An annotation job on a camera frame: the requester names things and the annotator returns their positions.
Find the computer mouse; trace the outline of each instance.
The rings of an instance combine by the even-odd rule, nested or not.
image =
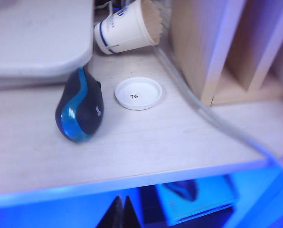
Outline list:
[[[176,181],[164,185],[186,200],[195,201],[197,198],[198,190],[194,180]]]
[[[66,82],[55,112],[56,124],[68,139],[80,143],[91,138],[104,114],[101,84],[78,68]]]

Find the lower shelf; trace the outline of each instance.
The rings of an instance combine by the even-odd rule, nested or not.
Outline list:
[[[283,84],[268,73],[259,90],[245,90],[225,67],[217,85],[212,105],[268,99],[283,99]]]

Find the dark object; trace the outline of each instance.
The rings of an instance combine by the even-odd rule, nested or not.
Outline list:
[[[117,196],[100,220],[97,228],[119,228],[122,223],[122,199]]]
[[[169,228],[165,221],[155,186],[141,187],[140,193],[144,228]],[[174,225],[172,228],[221,228],[232,213],[233,209],[227,208]]]
[[[69,77],[55,113],[57,126],[66,138],[82,142],[98,129],[104,114],[100,88],[82,67]]]
[[[117,196],[96,228],[141,228],[130,197],[126,197],[124,208]]]
[[[194,201],[197,198],[197,186],[194,180],[183,180],[164,184],[180,197]]]
[[[141,228],[129,196],[123,208],[123,228]]]

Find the white container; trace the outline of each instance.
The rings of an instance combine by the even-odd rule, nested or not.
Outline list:
[[[147,31],[141,3],[136,0],[95,26],[95,40],[105,54],[158,44],[159,38],[154,41]]]
[[[157,104],[162,88],[156,81],[146,77],[132,77],[122,81],[115,89],[115,97],[125,108],[144,110]]]

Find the cord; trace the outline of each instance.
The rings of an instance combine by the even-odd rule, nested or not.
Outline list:
[[[173,73],[174,79],[179,84],[180,88],[182,89],[182,92],[184,92],[187,98],[189,99],[191,105],[197,108],[200,115],[207,122],[215,126],[217,129],[219,129],[223,133],[229,135],[230,137],[258,151],[260,154],[268,158],[269,161],[279,166],[281,170],[283,171],[283,159],[282,158],[278,158],[277,156],[275,156],[274,153],[272,153],[264,145],[259,143],[255,138],[241,131],[240,129],[234,127],[233,125],[231,125],[230,123],[228,123],[227,121],[225,121],[224,119],[216,115],[214,112],[212,112],[209,108],[205,107],[202,104],[202,102],[190,90],[190,88],[184,81],[182,74],[175,68],[175,66],[166,56],[164,51],[158,45],[154,47],[154,50],[161,57],[164,63],[167,65],[168,69]]]
[[[109,3],[110,3],[111,1],[107,1],[105,4],[103,4],[103,5],[100,5],[100,6],[96,6],[95,7],[95,9],[97,9],[97,10],[99,10],[99,9],[103,9],[103,8],[106,8],[107,7],[107,5],[109,5]]]

